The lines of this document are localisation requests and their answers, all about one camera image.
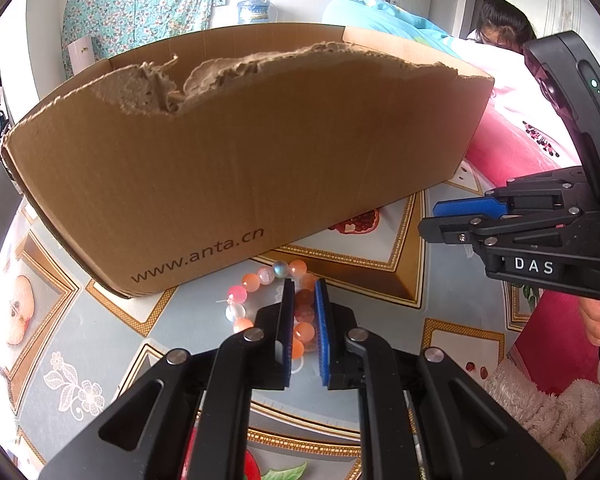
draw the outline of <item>orange bead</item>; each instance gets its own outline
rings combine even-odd
[[[313,274],[303,274],[300,276],[300,288],[308,288],[310,291],[315,290],[315,282],[318,281],[318,276]]]
[[[293,260],[289,264],[289,270],[294,278],[299,278],[303,274],[306,274],[306,263],[302,260]]]
[[[315,319],[314,308],[309,305],[296,306],[294,317],[298,323],[311,323]]]
[[[234,322],[234,334],[238,332],[242,332],[243,330],[247,330],[253,326],[253,321],[248,317],[241,317],[240,319],[236,319]]]
[[[308,288],[301,288],[296,292],[295,307],[312,306],[314,304],[314,294]]]
[[[303,343],[311,341],[315,336],[315,328],[310,323],[298,323],[294,328],[294,337]]]
[[[245,274],[242,277],[242,286],[247,289],[247,292],[255,292],[260,288],[260,278],[257,274]]]
[[[298,339],[293,339],[293,344],[291,345],[291,358],[299,359],[304,354],[304,345],[298,341]]]

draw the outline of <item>cardboard box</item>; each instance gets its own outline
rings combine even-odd
[[[2,155],[82,268],[140,296],[450,178],[492,87],[371,30],[219,28],[97,62]]]

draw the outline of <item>metal screw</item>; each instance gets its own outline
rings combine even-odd
[[[244,331],[244,340],[249,341],[251,343],[255,343],[256,341],[260,341],[264,337],[264,332],[261,328],[257,326],[252,326]]]
[[[364,328],[358,327],[349,330],[349,334],[347,335],[352,341],[355,341],[356,343],[362,343],[363,341],[366,341],[367,337],[369,337],[369,332]]]
[[[445,353],[440,348],[432,346],[424,351],[424,358],[430,363],[439,363],[445,358]]]
[[[176,348],[171,350],[167,354],[167,362],[170,365],[181,365],[189,357],[189,353],[182,348]]]

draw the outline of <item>pomegranate print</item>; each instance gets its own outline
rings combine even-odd
[[[372,209],[362,215],[354,216],[344,222],[329,227],[331,231],[337,231],[343,235],[365,235],[374,231],[380,223],[380,212]]]
[[[529,134],[529,137],[531,137],[533,140],[535,140],[535,142],[540,144],[543,150],[545,150],[550,156],[560,156],[560,153],[555,151],[554,147],[546,139],[544,133],[541,130],[538,130],[537,128],[533,127],[526,121],[522,121],[522,123],[525,125],[525,131]]]

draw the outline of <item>woman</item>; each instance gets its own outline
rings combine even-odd
[[[522,45],[535,40],[536,34],[526,14],[515,5],[507,0],[485,0],[477,28],[468,39],[522,54]]]

